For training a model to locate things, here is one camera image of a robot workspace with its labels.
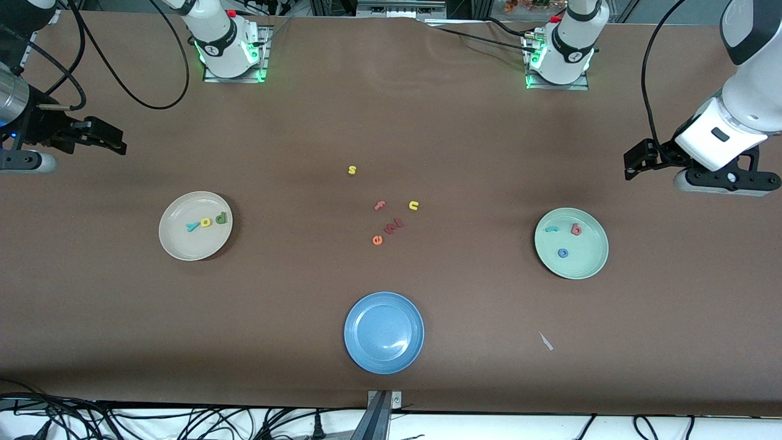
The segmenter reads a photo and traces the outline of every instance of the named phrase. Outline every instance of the blue plate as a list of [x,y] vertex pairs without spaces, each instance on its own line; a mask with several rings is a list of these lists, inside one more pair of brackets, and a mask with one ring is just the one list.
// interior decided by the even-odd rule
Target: blue plate
[[423,346],[421,313],[400,294],[369,294],[353,306],[345,320],[347,352],[370,373],[399,373],[415,361]]

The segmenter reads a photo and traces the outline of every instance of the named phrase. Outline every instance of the white floor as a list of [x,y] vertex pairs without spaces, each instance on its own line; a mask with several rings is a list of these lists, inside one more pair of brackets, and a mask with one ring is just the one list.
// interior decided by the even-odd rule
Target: white floor
[[[307,413],[311,410],[302,409],[291,414]],[[133,415],[186,414],[184,409],[145,409],[118,410],[118,413]],[[229,414],[230,409],[223,411]],[[264,409],[252,411],[256,429],[264,418]],[[326,433],[351,431],[358,424],[362,411],[347,410],[322,415],[323,428]],[[573,440],[576,438],[588,416],[505,416],[505,415],[396,415],[391,422],[389,440],[404,440],[419,435],[421,440],[453,440],[493,439],[493,440]],[[0,413],[0,440],[12,440],[22,435],[32,435],[43,425],[45,417],[15,416],[12,412]],[[188,438],[198,438],[204,431],[217,422],[217,418],[203,423]],[[689,420],[686,417],[649,417],[655,427],[659,440],[683,440]],[[251,420],[246,413],[231,418],[242,439],[249,437]],[[149,440],[175,440],[187,423],[187,417],[167,420],[125,420],[122,423],[142,438]],[[642,432],[648,438],[653,438],[646,427]],[[78,433],[84,433],[79,423],[70,426]],[[285,425],[273,432],[277,438],[289,435],[293,438],[304,438],[311,435],[313,417],[303,418]],[[206,437],[208,440],[231,440],[228,430],[215,431]],[[735,440],[735,439],[780,439],[782,438],[782,420],[748,419],[727,417],[699,417],[695,421],[691,440]],[[633,429],[632,417],[604,416],[598,417],[584,440],[640,440]],[[64,430],[52,427],[47,440],[66,440]]]

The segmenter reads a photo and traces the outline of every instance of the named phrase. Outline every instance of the light green plate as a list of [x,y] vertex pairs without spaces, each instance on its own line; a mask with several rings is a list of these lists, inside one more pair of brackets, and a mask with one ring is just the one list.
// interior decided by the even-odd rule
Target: light green plate
[[[581,235],[571,233],[573,223],[578,223]],[[559,255],[561,249],[567,250],[567,257]],[[583,280],[600,272],[608,260],[608,237],[591,215],[574,207],[560,207],[538,222],[535,250],[552,272],[563,278]]]

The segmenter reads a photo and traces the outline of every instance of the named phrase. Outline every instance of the brown table surface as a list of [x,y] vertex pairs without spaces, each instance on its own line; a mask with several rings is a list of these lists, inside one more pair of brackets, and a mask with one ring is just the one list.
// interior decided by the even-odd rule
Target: brown table surface
[[[177,96],[159,16],[85,16],[132,90]],[[674,170],[624,181],[622,154],[648,136],[650,33],[608,26],[590,91],[557,92],[525,89],[512,49],[413,20],[294,19],[267,83],[196,79],[160,112],[89,48],[77,115],[122,128],[127,156],[82,146],[54,152],[54,174],[2,176],[0,373],[90,399],[360,406],[395,388],[415,409],[779,415],[782,191],[681,193]],[[66,14],[38,39],[66,64],[77,41]],[[716,27],[667,27],[649,66],[661,136],[733,71]],[[32,84],[58,76],[30,58]],[[56,96],[76,102],[68,84]],[[779,147],[764,145],[762,168],[782,171]],[[214,258],[177,261],[157,226],[194,190],[229,200],[235,227]],[[533,230],[556,207],[605,227],[595,277],[539,262]],[[394,217],[405,228],[373,246]],[[410,298],[426,326],[418,360],[391,376],[343,345],[350,307],[378,290]]]

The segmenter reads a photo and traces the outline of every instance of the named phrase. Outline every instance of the white plate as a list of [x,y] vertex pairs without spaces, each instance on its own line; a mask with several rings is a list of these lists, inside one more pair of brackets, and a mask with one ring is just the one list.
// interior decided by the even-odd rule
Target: white plate
[[[204,225],[209,224],[206,227],[202,226],[204,218],[209,219],[203,221]],[[158,237],[170,256],[182,261],[203,260],[223,247],[233,224],[228,202],[215,193],[195,191],[169,205],[160,219]]]
[[[579,235],[572,233],[574,223],[582,230]],[[600,272],[608,260],[608,236],[595,217],[574,207],[560,207],[538,222],[535,249],[552,272],[583,280]]]

